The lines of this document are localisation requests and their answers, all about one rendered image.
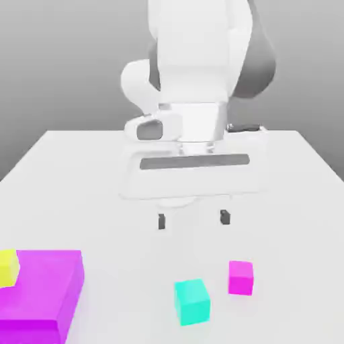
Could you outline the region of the small cyan cube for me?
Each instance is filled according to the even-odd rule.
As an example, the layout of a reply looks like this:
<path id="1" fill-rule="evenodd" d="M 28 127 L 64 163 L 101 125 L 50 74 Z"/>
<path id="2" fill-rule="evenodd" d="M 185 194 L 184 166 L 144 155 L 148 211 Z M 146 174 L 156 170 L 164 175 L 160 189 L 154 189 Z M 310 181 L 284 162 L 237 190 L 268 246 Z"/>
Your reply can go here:
<path id="1" fill-rule="evenodd" d="M 175 282 L 174 301 L 181 326 L 210 320 L 211 300 L 202 279 Z"/>

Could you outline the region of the small yellow cube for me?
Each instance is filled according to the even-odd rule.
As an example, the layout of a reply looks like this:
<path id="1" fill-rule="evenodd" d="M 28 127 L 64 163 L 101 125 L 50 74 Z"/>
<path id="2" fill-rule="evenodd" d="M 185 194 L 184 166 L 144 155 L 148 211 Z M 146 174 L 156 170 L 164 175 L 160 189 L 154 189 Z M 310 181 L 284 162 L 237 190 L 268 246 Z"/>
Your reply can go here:
<path id="1" fill-rule="evenodd" d="M 0 250 L 0 288 L 12 287 L 20 271 L 19 259 L 15 249 Z"/>

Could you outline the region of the small magenta cube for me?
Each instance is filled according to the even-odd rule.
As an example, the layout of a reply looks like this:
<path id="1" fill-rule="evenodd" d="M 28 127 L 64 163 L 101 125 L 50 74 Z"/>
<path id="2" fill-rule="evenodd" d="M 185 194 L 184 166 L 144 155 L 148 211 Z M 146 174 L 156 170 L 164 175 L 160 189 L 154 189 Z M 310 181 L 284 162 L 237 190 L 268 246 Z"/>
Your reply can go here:
<path id="1" fill-rule="evenodd" d="M 248 261 L 229 261 L 228 293 L 251 296 L 253 293 L 253 264 Z"/>

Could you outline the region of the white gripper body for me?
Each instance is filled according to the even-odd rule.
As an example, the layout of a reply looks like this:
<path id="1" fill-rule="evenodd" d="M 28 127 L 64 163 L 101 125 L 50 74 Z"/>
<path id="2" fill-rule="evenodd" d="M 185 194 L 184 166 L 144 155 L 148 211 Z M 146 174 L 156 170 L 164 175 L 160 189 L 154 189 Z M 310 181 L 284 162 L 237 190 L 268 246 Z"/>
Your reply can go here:
<path id="1" fill-rule="evenodd" d="M 265 150 L 188 157 L 127 151 L 118 173 L 119 193 L 129 200 L 251 194 L 265 189 Z"/>

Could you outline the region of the large purple box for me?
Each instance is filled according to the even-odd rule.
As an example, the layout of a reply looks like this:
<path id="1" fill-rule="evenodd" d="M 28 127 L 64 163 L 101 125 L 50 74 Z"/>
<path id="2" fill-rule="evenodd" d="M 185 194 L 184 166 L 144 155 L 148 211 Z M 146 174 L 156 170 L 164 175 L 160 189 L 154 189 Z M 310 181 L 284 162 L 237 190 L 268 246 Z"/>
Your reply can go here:
<path id="1" fill-rule="evenodd" d="M 0 288 L 0 344 L 65 344 L 85 279 L 80 250 L 18 250 L 16 284 Z"/>

